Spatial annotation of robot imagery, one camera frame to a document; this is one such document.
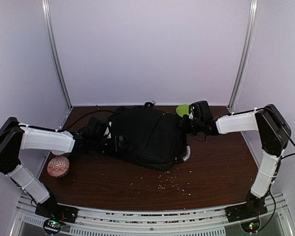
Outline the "black student backpack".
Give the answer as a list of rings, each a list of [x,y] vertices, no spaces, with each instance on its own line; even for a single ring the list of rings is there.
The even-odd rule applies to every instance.
[[[148,108],[119,108],[109,117],[111,134],[122,135],[126,152],[112,155],[122,161],[155,170],[168,170],[191,156],[187,134],[180,128],[181,118],[165,111]]]

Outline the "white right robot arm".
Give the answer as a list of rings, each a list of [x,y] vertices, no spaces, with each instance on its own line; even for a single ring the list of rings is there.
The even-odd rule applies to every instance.
[[[191,105],[180,105],[176,108],[176,113],[182,118],[181,127],[184,132],[192,135],[199,132],[205,136],[258,132],[263,156],[250,193],[258,199],[267,194],[271,182],[276,178],[275,172],[292,134],[275,105],[268,104],[263,108],[214,118],[208,103],[204,100]]]

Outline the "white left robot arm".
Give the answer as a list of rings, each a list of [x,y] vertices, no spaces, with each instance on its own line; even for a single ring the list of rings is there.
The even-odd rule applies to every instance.
[[[92,118],[77,131],[47,129],[19,122],[10,117],[0,128],[0,173],[15,181],[50,218],[57,218],[61,208],[55,198],[21,162],[21,150],[49,150],[54,155],[70,153],[119,153],[125,150],[125,139],[114,134],[111,122]]]

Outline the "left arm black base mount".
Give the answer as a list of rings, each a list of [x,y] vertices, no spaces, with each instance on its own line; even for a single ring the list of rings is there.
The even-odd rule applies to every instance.
[[[59,205],[57,202],[38,203],[35,214],[60,222],[75,223],[78,209],[71,206]]]

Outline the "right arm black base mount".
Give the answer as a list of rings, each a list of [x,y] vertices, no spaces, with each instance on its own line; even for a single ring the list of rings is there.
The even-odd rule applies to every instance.
[[[268,210],[265,206],[260,207],[259,209],[249,209],[247,203],[225,208],[226,217],[229,223],[257,217],[259,214],[266,214],[267,212]]]

